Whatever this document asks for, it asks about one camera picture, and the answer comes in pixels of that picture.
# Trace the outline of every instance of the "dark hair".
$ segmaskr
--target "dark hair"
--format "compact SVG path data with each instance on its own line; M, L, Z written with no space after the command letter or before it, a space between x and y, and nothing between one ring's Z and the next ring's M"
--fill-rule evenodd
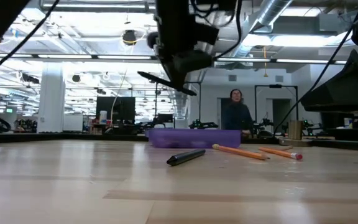
M233 90L230 92L230 98L232 98L233 92L236 91L236 90L240 92L240 95L241 95L241 98L242 98L242 93L241 93L241 90L239 90L239 89L233 89Z

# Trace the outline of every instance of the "person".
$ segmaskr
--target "person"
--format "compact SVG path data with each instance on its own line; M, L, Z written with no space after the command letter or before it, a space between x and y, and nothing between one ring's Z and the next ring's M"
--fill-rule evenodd
M226 130L242 130L245 136L251 134L252 117L248 106L242 103L242 93L238 89L230 92L231 103L226 108L223 122Z

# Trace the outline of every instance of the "desk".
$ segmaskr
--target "desk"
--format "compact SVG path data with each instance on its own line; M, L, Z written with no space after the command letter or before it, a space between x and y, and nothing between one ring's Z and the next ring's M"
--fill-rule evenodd
M166 165L184 151L147 142L0 144L0 223L358 223L358 151L296 147L303 161L258 161L208 149Z

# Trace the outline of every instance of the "purple tray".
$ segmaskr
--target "purple tray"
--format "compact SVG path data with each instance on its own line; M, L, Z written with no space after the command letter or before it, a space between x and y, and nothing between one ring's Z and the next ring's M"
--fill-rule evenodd
M238 130L153 128L147 135L158 148L212 148L213 144L237 148L241 144Z

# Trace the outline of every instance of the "dark jacket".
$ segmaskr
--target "dark jacket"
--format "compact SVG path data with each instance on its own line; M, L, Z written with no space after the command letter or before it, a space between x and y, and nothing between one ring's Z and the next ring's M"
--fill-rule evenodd
M251 130L252 117L247 105L232 103L223 117L224 129L226 130Z

